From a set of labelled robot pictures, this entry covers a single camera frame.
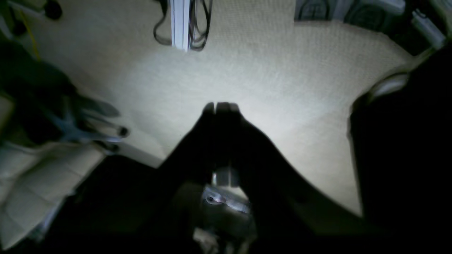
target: beige carpet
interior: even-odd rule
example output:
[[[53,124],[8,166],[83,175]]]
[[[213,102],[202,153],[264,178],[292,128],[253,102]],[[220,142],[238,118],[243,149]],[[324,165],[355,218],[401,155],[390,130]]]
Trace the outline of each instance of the beige carpet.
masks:
[[[154,41],[154,1],[60,3],[57,22],[29,17],[41,56],[120,110],[128,144],[164,159],[207,102],[236,102],[301,174],[360,212],[349,107],[410,59],[385,36],[337,23],[294,26],[295,0],[214,0],[205,50],[184,53]]]

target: chair wheel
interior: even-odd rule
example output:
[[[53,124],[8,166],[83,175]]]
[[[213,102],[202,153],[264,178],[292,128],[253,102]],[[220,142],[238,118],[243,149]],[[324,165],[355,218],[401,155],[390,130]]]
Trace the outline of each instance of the chair wheel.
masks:
[[[120,137],[127,137],[129,134],[129,130],[125,127],[121,127],[121,129],[118,131],[118,136]]]
[[[11,29],[11,33],[15,36],[22,35],[26,31],[27,31],[27,28],[25,27],[24,23],[22,23],[22,22],[16,22],[16,24],[14,24],[14,27]]]
[[[54,0],[48,0],[46,5],[44,6],[44,10],[46,11],[46,16],[49,19],[57,20],[63,15],[63,10],[58,2]]]

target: yellow cable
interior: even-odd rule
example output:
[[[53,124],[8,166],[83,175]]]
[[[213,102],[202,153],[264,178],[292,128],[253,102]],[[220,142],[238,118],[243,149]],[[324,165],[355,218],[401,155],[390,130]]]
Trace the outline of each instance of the yellow cable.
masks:
[[[33,44],[33,51],[34,51],[34,54],[36,55],[36,59],[38,61],[40,61],[41,58],[39,57],[38,45],[36,44],[36,40],[34,39],[33,33],[31,32],[31,29],[28,26],[27,19],[25,18],[24,12],[22,10],[20,10],[19,13],[20,13],[20,17],[22,18],[22,21],[24,22],[25,28],[27,29],[27,32],[30,35],[31,43]]]

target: cable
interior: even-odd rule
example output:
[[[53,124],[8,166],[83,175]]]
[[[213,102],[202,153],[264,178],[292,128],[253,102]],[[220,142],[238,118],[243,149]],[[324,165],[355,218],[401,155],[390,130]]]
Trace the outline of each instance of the cable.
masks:
[[[157,34],[157,29],[162,25],[162,23],[165,21],[166,18],[166,13],[168,12],[168,0],[156,0],[160,2],[160,6],[162,8],[162,12],[163,12],[163,17],[162,19],[160,19],[159,22],[157,22],[157,24],[155,24],[154,26],[154,39],[160,43],[161,45],[164,46],[171,46],[171,39],[166,39],[166,38],[162,38]]]
[[[206,16],[206,30],[201,32],[198,27],[198,18],[196,15],[196,5],[197,2],[202,4],[202,9],[204,10]],[[188,35],[190,36],[190,49],[194,51],[202,51],[206,46],[207,37],[209,36],[210,31],[210,20],[212,16],[212,2],[209,1],[209,8],[207,9],[207,5],[205,0],[191,0],[190,2],[190,22],[188,25]]]
[[[31,32],[30,26],[28,25],[27,19],[25,18],[24,12],[22,10],[19,11],[20,17],[22,18],[22,21],[25,25],[25,28],[27,29],[28,34],[30,35],[31,43],[33,45],[33,51],[36,55],[36,59],[38,61],[41,60],[39,57],[39,51],[38,51],[38,44],[36,43],[36,40],[34,39],[33,33]]]

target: floor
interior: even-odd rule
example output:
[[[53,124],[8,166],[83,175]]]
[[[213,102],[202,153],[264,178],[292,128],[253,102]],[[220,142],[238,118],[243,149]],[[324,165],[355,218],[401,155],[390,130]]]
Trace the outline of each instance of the floor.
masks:
[[[339,23],[293,23],[295,0],[216,0],[201,53],[156,43],[151,0],[59,0],[57,22],[29,16],[42,59],[80,92],[113,104],[126,143],[157,166],[210,102],[238,103],[287,160],[360,213],[347,138],[349,107],[410,57],[384,35]],[[161,28],[170,36],[170,19]],[[21,38],[31,49],[28,37]]]

